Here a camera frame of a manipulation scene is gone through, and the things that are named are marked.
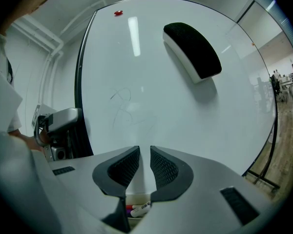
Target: person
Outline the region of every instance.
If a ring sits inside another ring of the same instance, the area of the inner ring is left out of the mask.
[[[39,6],[44,4],[47,0],[7,0],[7,6],[4,8],[2,14],[0,14],[0,73],[3,77],[8,81],[8,83],[14,87],[13,81],[13,71],[11,67],[11,63],[9,62],[6,54],[5,54],[5,44],[6,44],[6,30],[10,27],[10,25],[18,18],[30,14],[37,10]],[[12,119],[7,132],[11,136],[15,136],[17,138],[22,139],[27,144],[28,148],[31,150],[38,150],[43,152],[43,147],[39,146],[34,137],[28,137],[19,131],[21,127],[20,119],[15,113],[14,118]],[[46,134],[46,130],[44,129],[41,134],[41,140],[45,143],[50,141],[49,137]]]
[[[271,82],[272,82],[272,87],[276,91],[277,95],[279,94],[278,90],[278,81],[275,77],[275,71],[273,72],[273,75],[271,76]]]
[[[273,71],[273,76],[274,76],[274,79],[275,79],[276,81],[279,80],[279,76],[277,75],[277,73],[275,72],[275,70]]]
[[[278,72],[277,69],[275,70],[275,74],[276,74],[276,78],[277,78],[278,80],[281,80],[281,75],[279,74],[279,72]]]

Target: black mesh grille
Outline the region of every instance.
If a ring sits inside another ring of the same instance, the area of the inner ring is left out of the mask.
[[[242,197],[242,195],[234,187],[222,189],[220,192],[243,225],[246,225],[258,217],[258,212]]]
[[[150,167],[154,173],[157,189],[171,183],[178,176],[178,167],[152,149]]]
[[[139,167],[139,150],[112,164],[108,170],[108,176],[115,182],[127,187]]]
[[[67,167],[55,169],[55,170],[52,170],[52,171],[53,171],[54,175],[56,176],[56,175],[65,174],[65,173],[71,172],[73,170],[75,170],[74,167],[67,166]]]

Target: wooden floor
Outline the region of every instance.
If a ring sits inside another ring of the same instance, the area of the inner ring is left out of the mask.
[[[280,189],[273,190],[273,186],[259,180],[256,184],[273,201],[285,198],[293,186],[293,97],[287,94],[287,102],[278,102],[278,119],[280,127],[280,141],[275,146],[272,162],[265,178],[280,185]],[[271,144],[267,141],[263,152],[251,167],[260,173],[269,156]],[[246,179],[254,182],[256,177],[247,173]]]

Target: whiteboard eraser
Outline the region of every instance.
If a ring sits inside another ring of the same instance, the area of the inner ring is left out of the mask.
[[[194,83],[221,72],[219,58],[211,44],[196,29],[182,23],[165,25],[163,40],[179,58]]]

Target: metal stand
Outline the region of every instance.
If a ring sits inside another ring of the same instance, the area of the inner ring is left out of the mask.
[[[273,128],[273,138],[272,138],[272,148],[270,149],[270,153],[269,153],[269,157],[268,157],[268,160],[267,160],[267,163],[264,167],[264,169],[261,171],[260,174],[257,174],[251,170],[248,170],[247,172],[256,176],[257,179],[254,181],[253,184],[256,184],[260,179],[272,186],[274,186],[276,189],[280,189],[280,186],[275,184],[274,182],[268,180],[265,178],[265,175],[268,171],[268,168],[269,168],[269,165],[272,161],[272,156],[273,156],[273,153],[274,153],[274,148],[275,148],[275,142],[277,140],[277,130],[278,130],[278,108],[277,108],[277,100],[276,100],[276,94],[275,94],[275,90],[273,89],[273,95],[274,95],[274,102],[275,102],[275,114],[276,114],[276,118],[275,118],[275,122],[274,122],[274,128]]]

